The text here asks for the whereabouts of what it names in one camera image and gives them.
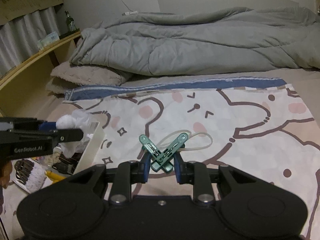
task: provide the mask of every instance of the blue gripper pad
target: blue gripper pad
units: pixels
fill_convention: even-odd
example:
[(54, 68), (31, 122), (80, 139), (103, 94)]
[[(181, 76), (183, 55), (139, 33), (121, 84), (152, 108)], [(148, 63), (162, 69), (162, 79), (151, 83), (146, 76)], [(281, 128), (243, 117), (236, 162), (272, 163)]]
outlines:
[(149, 172), (150, 172), (150, 162), (151, 162), (151, 155), (148, 155), (148, 158), (146, 160), (146, 163), (144, 164), (144, 182), (148, 182), (148, 178), (149, 178)]
[(174, 163), (174, 173), (176, 174), (177, 182), (180, 183), (180, 181), (181, 181), (181, 171), (180, 171), (180, 165), (179, 165), (179, 162), (177, 160), (176, 155), (174, 155), (174, 157), (173, 157), (173, 163)]
[(50, 131), (50, 130), (56, 130), (56, 122), (43, 122), (41, 125), (39, 125), (38, 130), (40, 131)]

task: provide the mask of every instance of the pillow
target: pillow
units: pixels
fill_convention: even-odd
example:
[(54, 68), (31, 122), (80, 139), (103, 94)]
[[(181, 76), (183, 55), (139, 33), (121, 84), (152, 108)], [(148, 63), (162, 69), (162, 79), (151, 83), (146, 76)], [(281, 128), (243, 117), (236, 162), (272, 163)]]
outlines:
[(71, 65), (66, 61), (55, 67), (51, 76), (76, 85), (119, 86), (126, 82), (132, 73), (98, 65)]
[(55, 94), (64, 94), (65, 90), (71, 90), (77, 87), (79, 87), (79, 85), (58, 77), (53, 77), (49, 80), (49, 82), (45, 86), (45, 89)]

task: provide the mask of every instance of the gray comforter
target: gray comforter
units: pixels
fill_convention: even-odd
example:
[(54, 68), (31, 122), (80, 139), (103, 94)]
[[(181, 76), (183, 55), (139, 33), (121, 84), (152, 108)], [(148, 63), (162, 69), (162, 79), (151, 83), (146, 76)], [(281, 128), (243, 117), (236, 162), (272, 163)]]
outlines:
[(320, 17), (307, 8), (141, 13), (81, 32), (70, 62), (142, 75), (320, 68)]

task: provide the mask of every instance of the pink cheek spot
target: pink cheek spot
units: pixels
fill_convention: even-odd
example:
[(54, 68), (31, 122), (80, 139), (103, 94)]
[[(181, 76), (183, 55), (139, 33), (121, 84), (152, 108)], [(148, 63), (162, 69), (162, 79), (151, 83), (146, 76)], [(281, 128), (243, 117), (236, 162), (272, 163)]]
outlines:
[(139, 109), (139, 115), (143, 118), (143, 119), (148, 119), (152, 116), (153, 111), (152, 108), (150, 106), (144, 106), (141, 107)]
[(117, 124), (119, 123), (119, 121), (120, 121), (120, 117), (119, 116), (116, 116), (116, 117), (112, 118), (111, 127), (112, 128), (116, 128)]
[(304, 103), (291, 103), (288, 105), (288, 109), (293, 114), (303, 114), (306, 112), (307, 107)]
[(193, 130), (197, 133), (197, 132), (207, 132), (207, 129), (204, 127), (204, 125), (202, 123), (199, 122), (195, 122), (193, 124)]
[(266, 102), (262, 102), (262, 106), (270, 111), (270, 106)]
[(172, 93), (172, 99), (176, 101), (177, 103), (181, 103), (183, 100), (182, 94), (180, 92), (174, 92)]

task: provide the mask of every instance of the metal bolt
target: metal bolt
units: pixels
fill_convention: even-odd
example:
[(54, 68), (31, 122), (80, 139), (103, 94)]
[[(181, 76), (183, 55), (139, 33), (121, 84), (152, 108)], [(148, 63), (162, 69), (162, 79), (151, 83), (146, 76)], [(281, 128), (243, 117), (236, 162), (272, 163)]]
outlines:
[(203, 203), (209, 203), (214, 200), (214, 197), (210, 194), (201, 194), (198, 196), (198, 200)]
[(164, 206), (166, 203), (167, 203), (167, 202), (166, 202), (165, 200), (159, 200), (159, 201), (158, 201), (158, 204), (159, 204), (160, 206)]
[(127, 200), (127, 198), (124, 196), (124, 195), (121, 195), (121, 194), (116, 194), (116, 195), (113, 195), (111, 197), (111, 201), (114, 202), (114, 203), (123, 203)]

